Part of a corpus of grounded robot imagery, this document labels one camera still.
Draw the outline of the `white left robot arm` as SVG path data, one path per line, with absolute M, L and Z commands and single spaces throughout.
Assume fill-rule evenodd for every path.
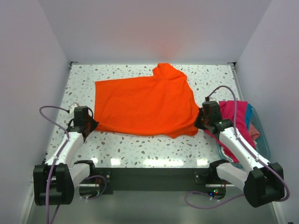
M 92 183 L 97 172 L 92 160 L 73 162 L 76 152 L 98 126 L 87 106 L 73 109 L 73 118 L 64 129 L 64 137 L 55 153 L 33 170 L 34 201 L 38 206 L 70 204 L 75 188 L 82 182 Z

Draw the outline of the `orange t shirt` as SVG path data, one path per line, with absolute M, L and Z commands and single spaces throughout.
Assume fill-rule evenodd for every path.
M 98 131 L 140 136 L 194 136 L 199 112 L 187 75 L 159 63 L 148 77 L 95 82 Z

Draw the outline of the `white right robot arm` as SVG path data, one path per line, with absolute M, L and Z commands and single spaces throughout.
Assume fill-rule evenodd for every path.
M 261 156 L 231 120 L 223 119 L 216 101 L 202 104 L 195 127 L 208 131 L 229 148 L 242 165 L 239 169 L 226 160 L 214 162 L 208 171 L 211 182 L 226 180 L 235 185 L 243 191 L 246 200 L 254 208 L 288 199 L 290 192 L 284 181 L 283 168 L 279 163 L 270 163 Z

